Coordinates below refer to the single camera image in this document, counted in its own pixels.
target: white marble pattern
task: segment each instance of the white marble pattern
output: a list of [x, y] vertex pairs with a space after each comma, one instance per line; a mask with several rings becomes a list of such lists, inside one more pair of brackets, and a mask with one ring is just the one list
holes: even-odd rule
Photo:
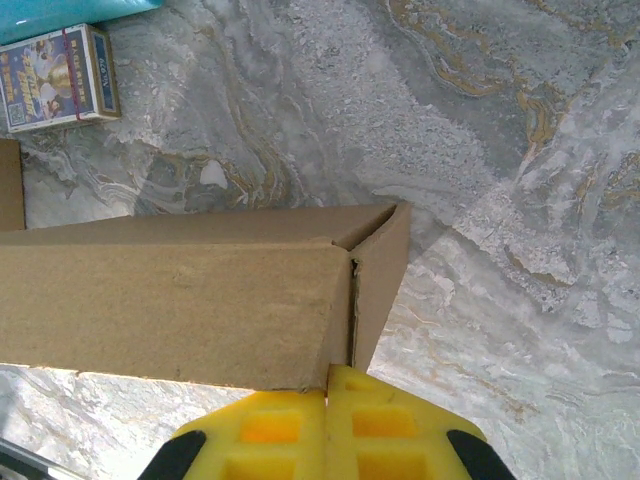
[[[20, 137], [30, 227], [416, 206], [370, 373], [478, 423], [519, 479], [640, 478], [634, 0], [173, 0], [106, 27], [125, 118]], [[246, 394], [0, 369], [0, 434], [135, 478]]]

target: cardboard box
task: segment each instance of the cardboard box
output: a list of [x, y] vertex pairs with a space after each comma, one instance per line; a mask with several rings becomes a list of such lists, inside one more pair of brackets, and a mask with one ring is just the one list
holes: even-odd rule
[[0, 47], [10, 132], [120, 118], [111, 45], [89, 25]]
[[20, 144], [0, 139], [0, 232], [24, 230]]
[[252, 388], [366, 370], [408, 204], [118, 218], [0, 234], [0, 362]]

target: blue object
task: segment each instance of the blue object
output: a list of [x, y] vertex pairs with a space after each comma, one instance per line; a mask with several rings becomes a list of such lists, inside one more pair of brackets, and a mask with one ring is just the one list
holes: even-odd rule
[[0, 45], [158, 8], [164, 0], [0, 0]]

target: cardboard corner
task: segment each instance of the cardboard corner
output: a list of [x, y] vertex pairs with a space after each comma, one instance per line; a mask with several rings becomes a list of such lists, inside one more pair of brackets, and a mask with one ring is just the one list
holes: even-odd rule
[[0, 139], [0, 232], [25, 227], [20, 144]]
[[351, 253], [354, 264], [351, 366], [366, 371], [409, 261], [411, 205], [389, 219]]

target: small box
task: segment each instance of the small box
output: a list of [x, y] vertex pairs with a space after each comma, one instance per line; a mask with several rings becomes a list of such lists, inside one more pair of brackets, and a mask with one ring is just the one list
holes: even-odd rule
[[0, 47], [9, 132], [120, 118], [111, 44], [89, 25]]

